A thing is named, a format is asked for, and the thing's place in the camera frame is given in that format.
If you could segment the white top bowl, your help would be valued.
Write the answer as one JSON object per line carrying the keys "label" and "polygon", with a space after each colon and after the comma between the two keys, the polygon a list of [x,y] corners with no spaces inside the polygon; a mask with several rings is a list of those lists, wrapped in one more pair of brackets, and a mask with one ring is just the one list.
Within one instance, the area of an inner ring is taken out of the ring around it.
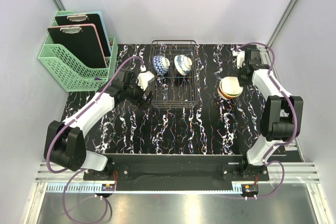
{"label": "white top bowl", "polygon": [[220,81],[220,89],[230,97],[235,97],[243,92],[243,87],[239,85],[237,77],[224,77]]}

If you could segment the red orange patterned bowl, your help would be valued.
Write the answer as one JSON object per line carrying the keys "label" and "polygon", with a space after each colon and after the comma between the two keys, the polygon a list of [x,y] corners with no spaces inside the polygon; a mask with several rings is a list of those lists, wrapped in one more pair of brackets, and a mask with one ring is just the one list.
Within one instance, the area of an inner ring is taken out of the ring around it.
{"label": "red orange patterned bowl", "polygon": [[170,61],[163,55],[156,55],[152,58],[152,65],[158,76],[164,76],[170,68]]}

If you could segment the blue white patterned bowl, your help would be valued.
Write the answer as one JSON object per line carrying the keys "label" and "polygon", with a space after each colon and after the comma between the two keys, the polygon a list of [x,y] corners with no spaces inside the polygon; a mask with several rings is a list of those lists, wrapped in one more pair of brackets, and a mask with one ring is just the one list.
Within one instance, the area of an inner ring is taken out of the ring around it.
{"label": "blue white patterned bowl", "polygon": [[187,76],[192,68],[192,60],[186,55],[177,55],[174,58],[174,65],[178,73]]}

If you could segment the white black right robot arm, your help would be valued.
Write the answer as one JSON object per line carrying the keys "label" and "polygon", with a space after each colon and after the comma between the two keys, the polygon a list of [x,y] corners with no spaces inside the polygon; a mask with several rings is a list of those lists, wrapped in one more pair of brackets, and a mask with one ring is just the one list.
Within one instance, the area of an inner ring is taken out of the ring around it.
{"label": "white black right robot arm", "polygon": [[237,53],[238,82],[253,84],[266,103],[260,119],[258,140],[242,157],[236,173],[244,180],[266,173],[268,158],[280,146],[291,143],[300,133],[303,99],[288,92],[275,78],[270,66],[261,61],[260,51]]}

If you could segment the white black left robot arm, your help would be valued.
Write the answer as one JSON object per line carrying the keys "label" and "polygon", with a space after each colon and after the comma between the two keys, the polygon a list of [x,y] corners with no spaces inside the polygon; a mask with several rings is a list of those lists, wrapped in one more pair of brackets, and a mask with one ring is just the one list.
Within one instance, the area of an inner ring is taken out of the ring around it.
{"label": "white black left robot arm", "polygon": [[48,126],[44,149],[48,169],[54,163],[63,171],[94,170],[99,178],[109,179],[113,175],[113,160],[87,150],[85,137],[105,114],[126,100],[141,111],[148,109],[153,94],[149,93],[146,98],[143,95],[154,79],[150,71],[135,74],[121,69],[115,79],[98,89],[94,97],[74,115],[61,122],[52,121]]}

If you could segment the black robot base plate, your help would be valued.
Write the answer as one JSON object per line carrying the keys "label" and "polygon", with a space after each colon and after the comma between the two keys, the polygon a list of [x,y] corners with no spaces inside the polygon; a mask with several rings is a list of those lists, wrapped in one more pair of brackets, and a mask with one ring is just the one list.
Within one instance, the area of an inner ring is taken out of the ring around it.
{"label": "black robot base plate", "polygon": [[252,180],[261,177],[268,180],[266,173],[243,179],[237,175],[236,167],[242,155],[195,155],[195,154],[108,154],[113,160],[113,172],[126,174],[131,180],[140,176],[154,177],[200,177],[211,176],[224,181],[230,179]]}

